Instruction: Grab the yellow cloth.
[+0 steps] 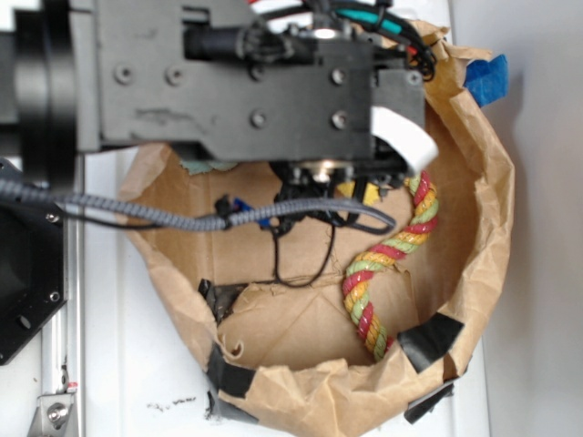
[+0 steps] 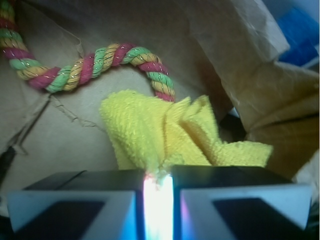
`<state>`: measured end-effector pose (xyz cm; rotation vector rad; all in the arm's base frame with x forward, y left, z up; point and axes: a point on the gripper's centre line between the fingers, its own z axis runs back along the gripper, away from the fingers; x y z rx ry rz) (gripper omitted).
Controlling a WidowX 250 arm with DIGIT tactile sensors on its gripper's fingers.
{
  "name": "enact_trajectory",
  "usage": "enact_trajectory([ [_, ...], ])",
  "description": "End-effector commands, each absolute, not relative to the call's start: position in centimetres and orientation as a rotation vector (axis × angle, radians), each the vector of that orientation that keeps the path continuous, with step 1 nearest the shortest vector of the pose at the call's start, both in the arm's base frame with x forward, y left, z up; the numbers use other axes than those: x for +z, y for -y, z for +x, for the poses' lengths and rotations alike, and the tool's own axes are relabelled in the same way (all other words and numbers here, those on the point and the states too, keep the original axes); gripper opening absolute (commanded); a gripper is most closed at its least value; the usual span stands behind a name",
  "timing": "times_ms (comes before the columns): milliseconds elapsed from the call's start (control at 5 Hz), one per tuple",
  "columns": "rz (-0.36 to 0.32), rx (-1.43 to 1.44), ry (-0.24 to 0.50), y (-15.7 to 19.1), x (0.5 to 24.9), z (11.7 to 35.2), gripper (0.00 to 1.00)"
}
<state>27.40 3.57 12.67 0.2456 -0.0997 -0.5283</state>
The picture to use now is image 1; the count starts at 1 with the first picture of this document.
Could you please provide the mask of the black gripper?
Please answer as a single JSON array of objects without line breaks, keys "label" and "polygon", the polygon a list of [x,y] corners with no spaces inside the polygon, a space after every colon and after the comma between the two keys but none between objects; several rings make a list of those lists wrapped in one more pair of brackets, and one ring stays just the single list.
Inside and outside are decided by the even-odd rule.
[{"label": "black gripper", "polygon": [[153,142],[287,178],[426,165],[426,48],[351,1],[72,1],[84,152]]}]

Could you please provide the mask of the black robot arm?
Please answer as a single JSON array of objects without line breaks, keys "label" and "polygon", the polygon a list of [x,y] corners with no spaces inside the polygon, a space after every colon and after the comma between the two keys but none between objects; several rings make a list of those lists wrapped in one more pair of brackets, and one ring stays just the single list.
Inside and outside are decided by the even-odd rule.
[{"label": "black robot arm", "polygon": [[400,124],[424,122],[436,60],[391,3],[8,2],[1,151],[67,190],[78,155],[166,143],[185,159],[271,162],[301,184],[398,180],[425,167]]}]

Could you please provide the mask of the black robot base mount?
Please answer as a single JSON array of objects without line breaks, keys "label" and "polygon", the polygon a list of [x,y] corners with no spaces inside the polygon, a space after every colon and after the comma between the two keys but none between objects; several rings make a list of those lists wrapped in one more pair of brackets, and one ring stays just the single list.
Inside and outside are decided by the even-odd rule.
[{"label": "black robot base mount", "polygon": [[1,194],[1,364],[31,341],[66,301],[63,213]]}]

